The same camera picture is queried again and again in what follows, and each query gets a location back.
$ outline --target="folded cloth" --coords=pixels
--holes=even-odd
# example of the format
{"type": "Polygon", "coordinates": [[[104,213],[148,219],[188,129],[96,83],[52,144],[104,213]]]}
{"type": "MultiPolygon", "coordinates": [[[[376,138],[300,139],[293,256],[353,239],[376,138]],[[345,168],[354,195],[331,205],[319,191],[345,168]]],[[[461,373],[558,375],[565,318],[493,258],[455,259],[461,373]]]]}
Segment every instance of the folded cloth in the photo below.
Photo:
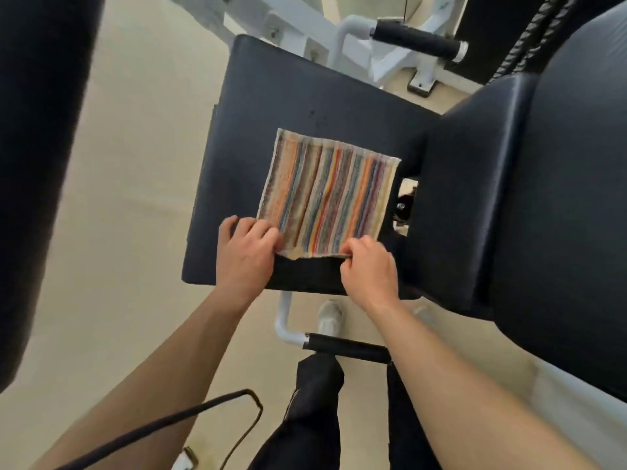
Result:
{"type": "Polygon", "coordinates": [[[379,236],[400,161],[279,129],[257,218],[279,228],[287,258],[342,256],[347,239],[379,236]]]}

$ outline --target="person's left arm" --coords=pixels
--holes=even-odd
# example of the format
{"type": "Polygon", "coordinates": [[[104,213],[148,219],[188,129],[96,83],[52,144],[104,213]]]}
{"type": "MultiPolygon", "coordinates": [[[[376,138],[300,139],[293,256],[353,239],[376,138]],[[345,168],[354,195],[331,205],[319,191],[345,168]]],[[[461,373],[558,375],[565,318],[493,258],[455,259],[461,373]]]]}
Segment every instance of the person's left arm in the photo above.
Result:
{"type": "MultiPolygon", "coordinates": [[[[75,422],[33,466],[50,470],[118,435],[201,403],[231,337],[268,283],[281,235],[270,222],[229,217],[220,225],[216,287],[146,361],[75,422]]],[[[156,432],[105,458],[98,470],[170,470],[195,419],[156,432]]]]}

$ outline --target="person's right arm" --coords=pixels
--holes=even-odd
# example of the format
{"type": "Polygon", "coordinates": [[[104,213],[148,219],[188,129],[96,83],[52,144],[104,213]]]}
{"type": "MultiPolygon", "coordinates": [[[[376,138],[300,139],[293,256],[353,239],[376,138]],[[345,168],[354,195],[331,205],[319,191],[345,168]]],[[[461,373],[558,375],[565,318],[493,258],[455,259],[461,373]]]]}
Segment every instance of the person's right arm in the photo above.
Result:
{"type": "Polygon", "coordinates": [[[598,469],[409,313],[383,245],[365,236],[341,252],[352,256],[341,267],[344,288],[381,333],[444,470],[598,469]]]}

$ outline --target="forearm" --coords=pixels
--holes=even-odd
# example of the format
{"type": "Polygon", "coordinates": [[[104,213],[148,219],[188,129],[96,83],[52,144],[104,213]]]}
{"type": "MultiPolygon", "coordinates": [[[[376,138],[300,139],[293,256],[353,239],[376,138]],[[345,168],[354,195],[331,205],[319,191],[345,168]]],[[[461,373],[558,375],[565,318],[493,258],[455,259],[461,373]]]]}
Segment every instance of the forearm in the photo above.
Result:
{"type": "Polygon", "coordinates": [[[597,468],[400,301],[370,315],[444,470],[597,468]]]}
{"type": "MultiPolygon", "coordinates": [[[[244,310],[214,292],[146,361],[35,464],[62,465],[118,435],[201,403],[244,310]]],[[[194,424],[188,419],[114,453],[94,469],[169,470],[194,424]]]]}

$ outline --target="person's left hand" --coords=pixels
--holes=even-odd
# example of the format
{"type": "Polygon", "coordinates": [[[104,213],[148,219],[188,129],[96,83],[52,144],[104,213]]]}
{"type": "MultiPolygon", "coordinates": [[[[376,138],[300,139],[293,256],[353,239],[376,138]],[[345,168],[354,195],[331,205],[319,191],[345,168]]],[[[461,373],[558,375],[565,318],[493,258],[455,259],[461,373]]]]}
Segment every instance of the person's left hand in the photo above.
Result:
{"type": "Polygon", "coordinates": [[[227,217],[218,232],[215,292],[244,312],[270,280],[282,236],[270,221],[244,217],[233,236],[237,216],[227,217]]]}

